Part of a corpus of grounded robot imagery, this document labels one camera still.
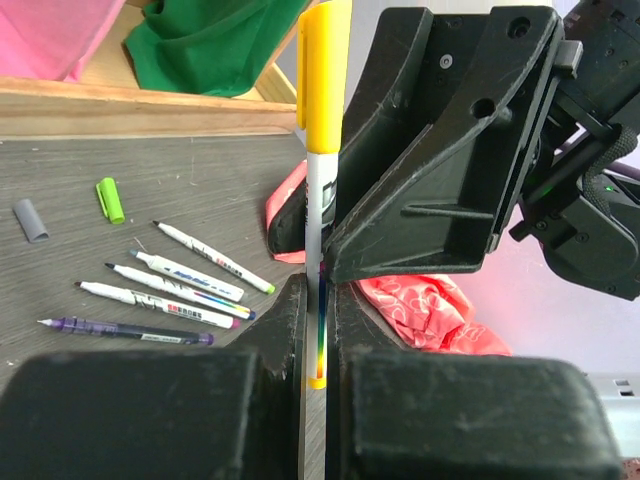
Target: purple pen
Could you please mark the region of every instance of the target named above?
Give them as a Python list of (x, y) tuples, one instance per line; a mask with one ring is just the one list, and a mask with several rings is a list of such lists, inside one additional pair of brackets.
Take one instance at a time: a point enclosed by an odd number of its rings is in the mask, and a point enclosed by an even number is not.
[(136, 340), (174, 343), (176, 345), (213, 345), (213, 335), (210, 333), (182, 332), (123, 323), (91, 322), (78, 317), (38, 320), (38, 323), (67, 333), (134, 338)]

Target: green cloth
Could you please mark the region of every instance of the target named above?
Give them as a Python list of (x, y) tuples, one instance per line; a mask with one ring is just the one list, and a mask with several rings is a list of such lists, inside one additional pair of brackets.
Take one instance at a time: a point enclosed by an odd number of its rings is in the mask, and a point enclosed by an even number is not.
[(125, 41), (141, 88), (248, 92), (307, 0), (159, 0)]

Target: pen clip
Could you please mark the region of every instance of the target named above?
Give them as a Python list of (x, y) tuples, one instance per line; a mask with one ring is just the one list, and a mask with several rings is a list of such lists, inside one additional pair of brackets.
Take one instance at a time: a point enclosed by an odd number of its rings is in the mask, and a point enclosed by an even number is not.
[(296, 119), (301, 130), (307, 128), (307, 35), (305, 28), (306, 13), (298, 17), (298, 85), (296, 100)]
[(102, 197), (102, 190), (100, 189), (100, 184), (96, 185), (96, 191), (98, 192), (98, 200), (100, 201), (100, 206), (102, 207), (102, 213), (104, 213), (105, 217), (109, 217), (109, 212), (107, 211), (107, 205), (104, 203), (104, 198)]

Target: white wall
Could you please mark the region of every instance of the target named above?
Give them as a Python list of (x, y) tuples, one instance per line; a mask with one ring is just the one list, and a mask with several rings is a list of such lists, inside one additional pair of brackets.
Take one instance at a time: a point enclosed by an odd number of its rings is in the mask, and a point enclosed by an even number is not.
[[(378, 16), (385, 8), (426, 5), (435, 13), (478, 13), (491, 5), (513, 3), (544, 2), (354, 0), (347, 100), (353, 95)], [(577, 0), (557, 0), (556, 8), (564, 15), (575, 3)], [(293, 42), (278, 61), (294, 84), (295, 52)], [(638, 153), (628, 161), (640, 164)], [(519, 218), (516, 212), (512, 224)], [(505, 234), (480, 272), (455, 276), (455, 280), (476, 305), (477, 319), (499, 333), (517, 354), (562, 358), (589, 372), (640, 371), (640, 304), (556, 277), (533, 238), (518, 244)]]

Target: green marker cap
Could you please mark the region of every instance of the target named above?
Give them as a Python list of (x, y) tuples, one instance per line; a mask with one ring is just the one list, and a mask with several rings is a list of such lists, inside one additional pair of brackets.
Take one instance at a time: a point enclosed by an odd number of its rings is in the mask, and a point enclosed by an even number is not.
[(103, 178), (102, 181), (96, 185), (96, 190), (98, 191), (98, 199), (100, 200), (100, 206), (102, 207), (104, 216), (115, 225), (123, 223), (124, 211), (120, 203), (116, 181), (111, 177)]

